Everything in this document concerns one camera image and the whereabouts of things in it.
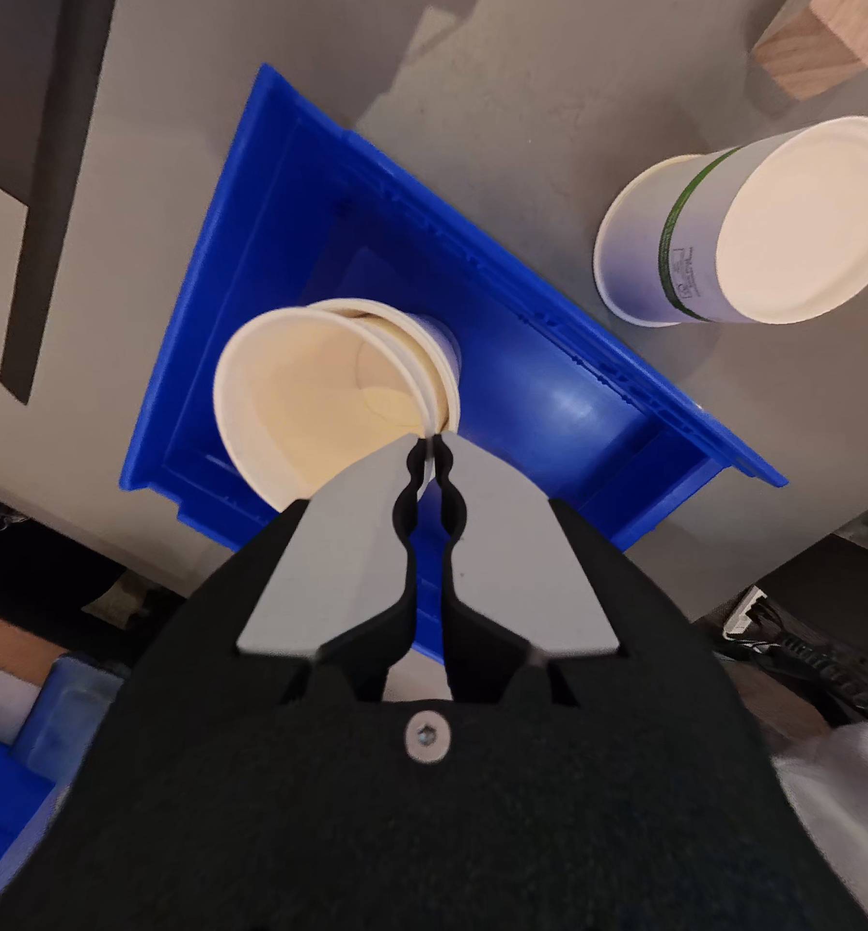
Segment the wooden desk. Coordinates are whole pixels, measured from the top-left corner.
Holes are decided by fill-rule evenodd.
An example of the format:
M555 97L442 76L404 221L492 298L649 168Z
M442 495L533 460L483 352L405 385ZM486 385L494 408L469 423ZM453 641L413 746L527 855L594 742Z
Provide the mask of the wooden desk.
M40 687L66 649L0 619L0 671Z

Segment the person's light clothing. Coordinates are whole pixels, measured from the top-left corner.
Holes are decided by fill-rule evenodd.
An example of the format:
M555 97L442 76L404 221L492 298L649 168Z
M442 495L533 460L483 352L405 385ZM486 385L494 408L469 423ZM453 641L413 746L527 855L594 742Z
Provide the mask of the person's light clothing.
M868 722L792 746L773 766L803 828L868 914Z

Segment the wooden cube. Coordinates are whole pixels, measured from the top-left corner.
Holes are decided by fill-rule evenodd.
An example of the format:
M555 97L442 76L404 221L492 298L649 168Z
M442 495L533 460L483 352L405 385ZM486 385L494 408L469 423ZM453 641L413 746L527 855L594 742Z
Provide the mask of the wooden cube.
M868 69L868 1L788 1L749 55L790 99L818 96Z

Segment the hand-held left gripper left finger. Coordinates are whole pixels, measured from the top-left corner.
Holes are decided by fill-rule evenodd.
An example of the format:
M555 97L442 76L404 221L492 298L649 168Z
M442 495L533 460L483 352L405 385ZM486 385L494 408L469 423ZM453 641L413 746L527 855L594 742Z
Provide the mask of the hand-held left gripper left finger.
M426 441L402 436L307 502L237 639L246 656L390 666L415 633L410 535Z

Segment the white paper cup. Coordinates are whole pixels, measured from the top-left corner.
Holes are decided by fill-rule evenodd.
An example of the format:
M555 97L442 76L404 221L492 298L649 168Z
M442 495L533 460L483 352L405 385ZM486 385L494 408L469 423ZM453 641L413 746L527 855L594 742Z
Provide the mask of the white paper cup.
M607 210L606 307L645 328L813 320L868 285L868 117L665 159Z
M437 434L415 378L380 336L308 307L238 330L217 364L213 400L233 464L276 511L402 436Z
M335 298L315 304L323 310L354 320L386 320L399 335L411 338L426 353L438 373L445 401L440 430L456 432L461 420L460 376L462 353L459 343L440 321L393 308L378 301Z
M318 302L312 303L311 305L308 306L308 308L331 313L327 310L323 310L319 307L315 307L315 304ZM412 313L412 312L408 312L408 313L415 314L415 315L426 315L426 316L433 318L432 316L428 314L423 314L423 313L418 314L418 313ZM332 314L346 318L336 313L332 313ZM443 394L443 388L441 387L440 379L438 378L438 373L433 368L425 351L417 343L415 343L411 338L404 337L403 335L399 335L395 331L395 328L391 324L389 324L386 320L379 320L379 321L355 320L355 321L357 321L359 325L365 328L369 328L371 332L380 336L382 342L385 343L387 347L393 349L395 354L398 356L399 360L407 368L409 374L412 375L417 382L417 386L420 390L421 396L426 402L426 405L428 407L429 413L427 415L427 418L430 421L431 425L433 426L433 432L434 433L444 432L444 430L440 430L440 425L442 425L442 418L445 412L445 408L443 407L443 405L444 405L446 396Z

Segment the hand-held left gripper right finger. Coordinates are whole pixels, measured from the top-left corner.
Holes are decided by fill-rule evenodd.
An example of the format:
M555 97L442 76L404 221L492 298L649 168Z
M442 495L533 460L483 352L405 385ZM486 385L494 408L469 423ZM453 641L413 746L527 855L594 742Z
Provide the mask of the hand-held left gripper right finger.
M457 434L437 437L437 478L450 543L443 624L461 611L498 627L539 663L612 656L619 640L548 496Z

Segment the black office chair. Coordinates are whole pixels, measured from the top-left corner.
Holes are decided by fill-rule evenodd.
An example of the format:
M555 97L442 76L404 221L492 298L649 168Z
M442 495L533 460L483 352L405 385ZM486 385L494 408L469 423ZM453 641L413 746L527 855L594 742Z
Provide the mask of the black office chair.
M868 550L830 535L760 579L759 642L728 642L833 726L868 721Z

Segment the blue plastic bin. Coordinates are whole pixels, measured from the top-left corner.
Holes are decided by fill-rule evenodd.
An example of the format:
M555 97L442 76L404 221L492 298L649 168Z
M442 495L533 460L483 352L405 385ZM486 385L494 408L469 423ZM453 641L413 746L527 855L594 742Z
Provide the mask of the blue plastic bin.
M264 64L161 343L121 488L165 496L184 523L232 550L253 540L281 511L254 493L223 446L217 364L251 320L331 298L445 323L462 351L454 433L565 502L620 550L725 469L787 484L626 345ZM289 506L301 512L310 498Z
M0 743L0 897L42 842L131 669L54 661L17 735Z

